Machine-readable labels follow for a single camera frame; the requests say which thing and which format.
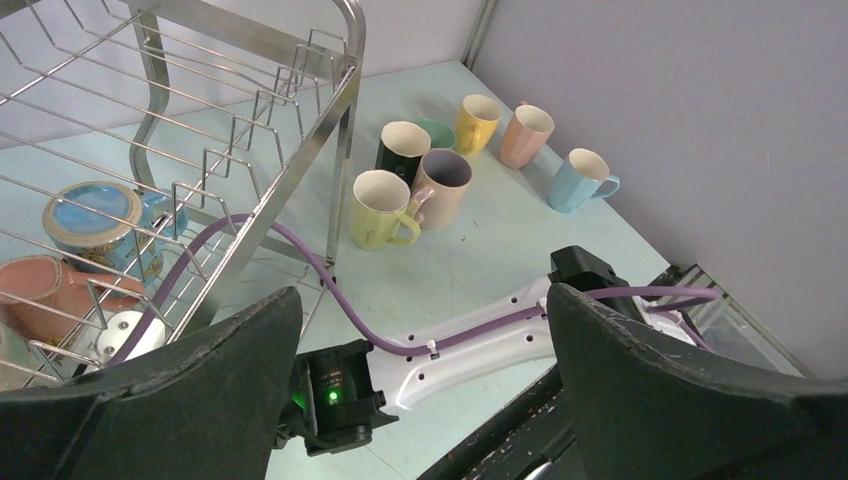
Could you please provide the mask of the cream decorated mug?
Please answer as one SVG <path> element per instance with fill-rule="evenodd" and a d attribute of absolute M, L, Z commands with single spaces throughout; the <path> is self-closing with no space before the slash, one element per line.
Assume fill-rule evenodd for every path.
<path fill-rule="evenodd" d="M 30 386 L 47 385 L 48 381 L 33 376 L 29 370 L 37 371 L 43 365 L 41 359 L 30 349 L 27 340 L 6 324 L 1 324 L 1 391 Z"/>

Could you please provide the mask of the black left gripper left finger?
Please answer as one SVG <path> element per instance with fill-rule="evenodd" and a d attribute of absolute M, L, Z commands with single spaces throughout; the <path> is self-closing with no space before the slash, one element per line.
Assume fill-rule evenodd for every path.
<path fill-rule="evenodd" d="M 283 288 L 56 387 L 1 396 L 5 479 L 261 479 L 303 322 Z"/>

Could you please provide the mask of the pink faceted mug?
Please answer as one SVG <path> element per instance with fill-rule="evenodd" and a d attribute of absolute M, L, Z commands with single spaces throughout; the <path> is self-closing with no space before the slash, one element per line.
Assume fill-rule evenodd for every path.
<path fill-rule="evenodd" d="M 500 162 L 511 169 L 521 169 L 546 145 L 554 129 L 555 121 L 548 112 L 521 102 L 503 135 Z"/>

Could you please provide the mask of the large pink mug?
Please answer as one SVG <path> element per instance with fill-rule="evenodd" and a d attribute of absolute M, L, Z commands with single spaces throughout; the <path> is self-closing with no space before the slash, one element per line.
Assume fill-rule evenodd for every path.
<path fill-rule="evenodd" d="M 472 178 L 472 167 L 463 156 L 447 149 L 431 150 L 420 161 L 408 211 L 424 230 L 449 228 Z"/>

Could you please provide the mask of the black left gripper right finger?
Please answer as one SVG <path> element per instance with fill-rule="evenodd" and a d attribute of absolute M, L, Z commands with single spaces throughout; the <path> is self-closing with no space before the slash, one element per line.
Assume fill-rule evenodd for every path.
<path fill-rule="evenodd" d="M 843 479 L 847 386 L 702 350 L 550 287 L 547 317 L 591 479 Z"/>

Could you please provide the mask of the black mug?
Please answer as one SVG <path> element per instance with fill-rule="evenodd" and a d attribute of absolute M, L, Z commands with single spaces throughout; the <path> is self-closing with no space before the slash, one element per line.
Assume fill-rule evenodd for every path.
<path fill-rule="evenodd" d="M 392 121 L 381 130 L 375 168 L 397 175 L 412 186 L 422 157 L 431 149 L 431 137 L 409 121 Z"/>

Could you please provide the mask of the mint green mug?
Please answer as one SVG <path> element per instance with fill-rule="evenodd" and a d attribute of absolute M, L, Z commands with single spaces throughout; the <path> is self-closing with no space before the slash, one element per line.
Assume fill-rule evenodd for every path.
<path fill-rule="evenodd" d="M 430 137 L 431 149 L 453 149 L 456 143 L 456 135 L 451 127 L 445 123 L 429 119 L 415 119 L 413 123 L 422 128 Z"/>

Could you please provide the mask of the yellow-green mug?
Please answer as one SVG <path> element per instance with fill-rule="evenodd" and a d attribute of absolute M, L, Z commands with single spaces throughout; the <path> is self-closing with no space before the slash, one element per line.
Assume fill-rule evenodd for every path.
<path fill-rule="evenodd" d="M 386 245 L 410 246 L 421 228 L 406 213 L 411 199 L 410 187 L 397 175 L 385 170 L 359 174 L 352 185 L 350 235 L 366 251 Z"/>

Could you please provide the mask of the light blue mug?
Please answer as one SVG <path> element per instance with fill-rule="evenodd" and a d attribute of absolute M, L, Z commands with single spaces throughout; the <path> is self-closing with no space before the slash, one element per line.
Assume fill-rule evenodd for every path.
<path fill-rule="evenodd" d="M 547 193 L 548 205 L 571 213 L 583 203 L 605 199 L 620 188 L 620 179 L 610 173 L 604 159 L 592 150 L 575 148 L 558 168 Z"/>

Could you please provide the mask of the yellow mug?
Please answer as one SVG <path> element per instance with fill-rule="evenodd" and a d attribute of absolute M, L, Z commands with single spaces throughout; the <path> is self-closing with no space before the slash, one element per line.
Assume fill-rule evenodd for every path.
<path fill-rule="evenodd" d="M 501 118 L 501 108 L 495 100 L 481 94 L 467 95 L 461 102 L 454 128 L 454 150 L 461 155 L 480 153 L 486 148 Z"/>

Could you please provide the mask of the orange-red cup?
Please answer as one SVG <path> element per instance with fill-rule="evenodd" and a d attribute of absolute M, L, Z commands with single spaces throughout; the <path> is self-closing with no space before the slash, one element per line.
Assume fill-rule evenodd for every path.
<path fill-rule="evenodd" d="M 131 278 L 77 271 L 53 256 L 19 257 L 1 265 L 1 322 L 28 340 L 57 346 L 95 304 L 120 311 L 144 293 Z"/>

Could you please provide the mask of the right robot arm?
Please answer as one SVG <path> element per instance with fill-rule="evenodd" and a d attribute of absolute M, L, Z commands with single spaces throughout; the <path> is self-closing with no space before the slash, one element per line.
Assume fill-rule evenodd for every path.
<path fill-rule="evenodd" d="M 441 390 L 553 356 L 547 293 L 554 284 L 566 284 L 672 338 L 706 346 L 683 311 L 717 299 L 716 292 L 632 287 L 611 265 L 576 245 L 552 252 L 550 259 L 550 273 L 444 323 L 404 338 L 383 338 L 356 319 L 362 338 L 298 354 L 275 448 L 295 437 L 303 439 L 310 456 L 359 448 L 371 442 L 375 429 Z"/>

